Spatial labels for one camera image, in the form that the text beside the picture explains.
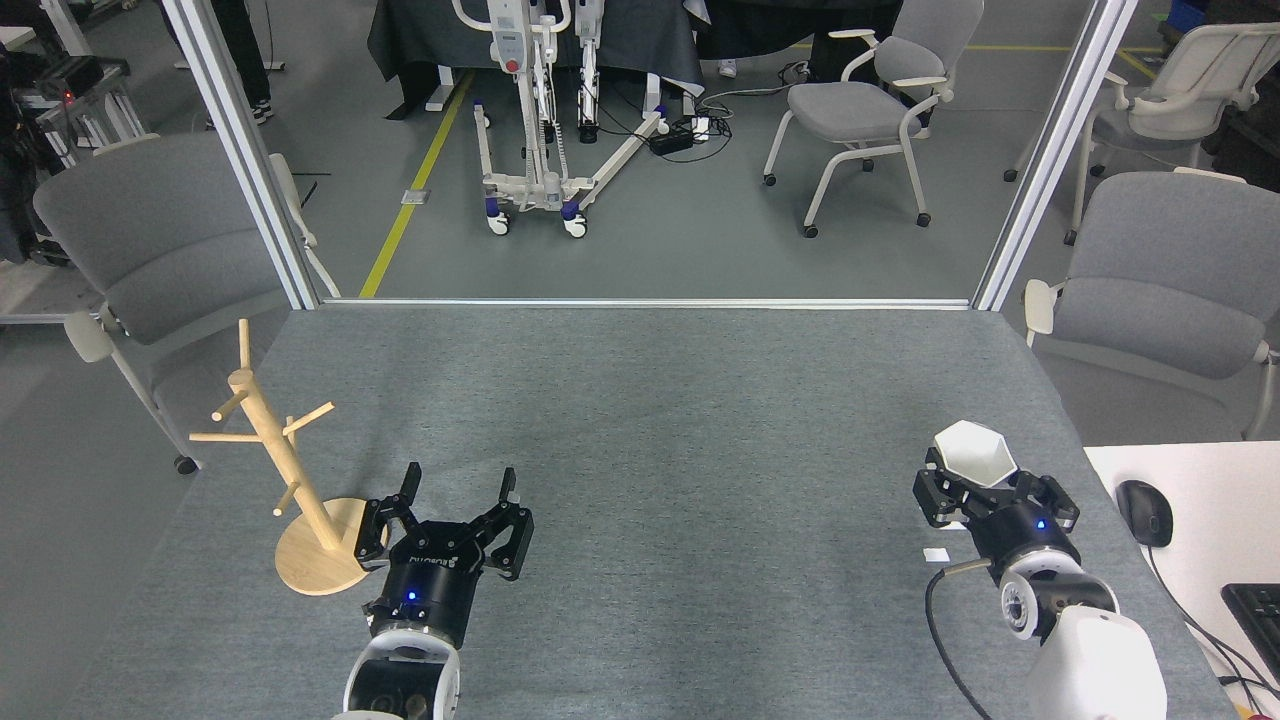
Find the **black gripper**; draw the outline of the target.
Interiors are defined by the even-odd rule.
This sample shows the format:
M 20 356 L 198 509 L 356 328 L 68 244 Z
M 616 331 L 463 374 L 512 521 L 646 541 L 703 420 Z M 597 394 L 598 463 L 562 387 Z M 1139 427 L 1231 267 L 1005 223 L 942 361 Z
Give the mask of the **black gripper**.
M 941 452 L 929 447 L 913 495 L 933 528 L 966 523 L 977 552 L 991 561 L 995 584 L 1009 570 L 1025 577 L 1039 571 L 1080 573 L 1082 556 L 1068 538 L 1080 510 L 1068 492 L 1052 475 L 1030 471 L 1016 471 L 1007 483 L 1011 501 L 993 507 L 977 484 L 948 470 Z
M 384 539 L 389 521 L 401 520 L 413 534 L 411 527 L 417 520 L 412 505 L 421 478 L 420 464 L 410 462 L 398 492 L 365 502 L 358 565 L 375 571 L 389 562 L 389 569 L 381 593 L 364 612 L 372 637 L 394 628 L 425 628 L 461 648 L 483 565 L 494 568 L 507 582 L 520 578 L 534 532 L 532 512 L 515 492 L 515 468 L 506 468 L 498 502 L 470 523 L 471 536 L 430 536 L 424 547 L 406 536 L 389 550 Z M 507 542 L 489 553 L 489 546 L 506 530 L 511 530 Z

